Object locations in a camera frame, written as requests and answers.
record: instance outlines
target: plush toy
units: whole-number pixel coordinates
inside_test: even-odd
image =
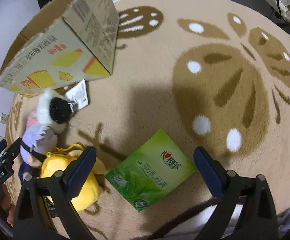
[[[81,145],[73,144],[67,149],[56,148],[55,152],[48,153],[47,158],[41,166],[40,177],[46,178],[52,176],[55,171],[64,171],[69,163],[78,159],[83,150],[84,148]],[[98,185],[94,174],[105,173],[106,169],[104,164],[96,158],[96,163],[88,175],[78,197],[72,199],[72,204],[77,212],[86,209],[98,199],[103,189]]]
[[[40,167],[46,158],[46,153],[57,146],[57,136],[52,128],[42,124],[29,127],[23,134],[20,155],[23,159],[18,172],[20,180],[28,175],[39,176]]]
[[[62,133],[74,113],[72,102],[54,90],[46,89],[39,96],[36,110],[37,122],[51,127],[56,134]]]

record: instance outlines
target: black and white plush toy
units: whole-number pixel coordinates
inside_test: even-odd
[[[41,125],[51,127],[56,134],[64,131],[73,113],[73,104],[54,90],[47,89],[39,96],[37,121]]]

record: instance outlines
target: screw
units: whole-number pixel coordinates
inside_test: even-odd
[[[228,175],[229,177],[235,177],[235,176],[236,176],[236,172],[235,172],[235,171],[232,171],[232,170],[228,170],[228,171],[227,171],[227,175]]]
[[[55,172],[55,177],[59,178],[59,177],[62,176],[62,174],[63,174],[63,171],[56,171]]]
[[[258,179],[260,179],[260,180],[265,180],[265,176],[264,176],[263,174],[259,174],[257,177],[258,177]]]
[[[30,181],[32,179],[32,176],[31,175],[27,175],[26,177],[25,177],[25,180],[26,181]]]

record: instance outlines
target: white tag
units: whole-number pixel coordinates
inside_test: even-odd
[[[74,86],[71,90],[65,93],[65,96],[74,101],[78,110],[88,106],[88,98],[87,98],[87,90],[86,90],[86,81],[83,79],[76,86]]]

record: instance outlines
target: beige blanket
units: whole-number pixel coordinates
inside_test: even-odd
[[[229,0],[114,2],[121,17],[114,74],[89,82],[90,105],[59,145],[93,145],[110,170],[162,128],[190,159],[202,145],[226,169],[264,174],[277,213],[290,207],[290,36]],[[37,100],[15,96],[9,143]],[[98,240],[147,239],[211,197],[197,172],[137,212],[97,178],[104,193],[79,214]],[[17,175],[8,186],[16,201]]]

